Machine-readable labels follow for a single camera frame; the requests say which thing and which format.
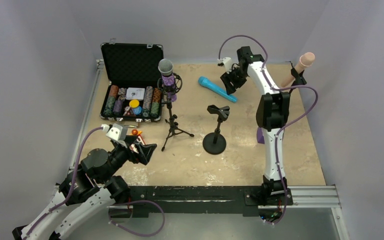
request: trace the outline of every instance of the silver microphone head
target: silver microphone head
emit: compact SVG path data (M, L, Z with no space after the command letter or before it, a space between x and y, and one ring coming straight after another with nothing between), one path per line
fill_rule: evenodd
M173 73L172 61L163 58L158 63L158 70L163 76L170 76Z

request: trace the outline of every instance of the microphone grille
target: microphone grille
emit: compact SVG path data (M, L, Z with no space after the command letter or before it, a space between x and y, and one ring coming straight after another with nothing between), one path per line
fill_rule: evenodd
M159 61L159 63L158 63L158 70L161 73L170 73L171 71L173 71L172 61L170 61L166 58L161 59L161 61Z

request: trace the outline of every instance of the blue microphone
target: blue microphone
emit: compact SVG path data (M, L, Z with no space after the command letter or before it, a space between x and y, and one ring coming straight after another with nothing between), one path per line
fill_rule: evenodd
M214 84L212 81L210 81L208 78L206 78L204 76L199 77L198 83L201 86L212 90L216 94L224 97L225 99L227 99L227 100L229 100L229 101L231 101L233 103L236 103L238 101L238 99L235 96L228 95L224 89L222 89L221 87L217 86L216 84Z

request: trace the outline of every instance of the robotic arm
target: robotic arm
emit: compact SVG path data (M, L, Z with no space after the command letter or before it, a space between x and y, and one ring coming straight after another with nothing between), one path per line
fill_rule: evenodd
M282 156L284 131L279 133L280 137L278 138L276 138L276 134L288 121L290 94L273 90L278 89L278 87L267 69L264 68L263 71L270 84L266 81L262 73L264 59L261 54L253 54L249 46L241 47L236 53L238 63L233 63L230 57L218 60L218 65L224 66L226 69L226 72L220 78L228 95L242 87L247 81L247 77L254 81L261 93L261 99L256 112L256 121L258 127L262 129L264 136L265 172L261 191L258 194L252 195L252 197L262 205L266 205L268 199L285 194L280 176L282 176L287 187Z
M147 165L157 145L136 142L137 136L127 135L127 127L118 124L103 124L102 130L110 138L114 149L109 152L99 148L90 151L79 164L74 190L66 204L55 208L66 199L73 172L56 185L58 191L55 196L32 223L12 231L14 239L63 240L99 210L114 203L128 202L129 186L121 176L113 174L127 161Z

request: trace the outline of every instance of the tabletop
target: tabletop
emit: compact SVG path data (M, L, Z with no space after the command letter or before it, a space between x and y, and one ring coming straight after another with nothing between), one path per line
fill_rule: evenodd
M276 84L290 74L288 64L268 64ZM183 87L172 103L172 112L178 116L178 127L195 135L176 135L168 139L165 151L161 147L169 133L169 111L164 107L159 122L143 122L138 128L147 144L157 144L148 165L127 162L115 175L134 186L255 186L263 182L266 164L265 145L257 143L256 111L261 95L251 79L233 95L233 103L211 90L199 85L198 78L205 76L224 89L220 76L224 68L216 64L175 64L175 73L183 80ZM103 70L95 91L94 102L87 130L101 124L114 122L100 116L109 80ZM214 132L217 116L207 112L207 106L230 107L228 119L221 124L221 134L227 142L225 151L211 155L203 148L205 135ZM291 94L288 121L304 113L299 91ZM134 125L135 122L119 122ZM113 149L103 132L93 133L86 142L82 157L96 148ZM283 139L283 164L289 186L325 185L319 157L307 118L299 120L285 130Z

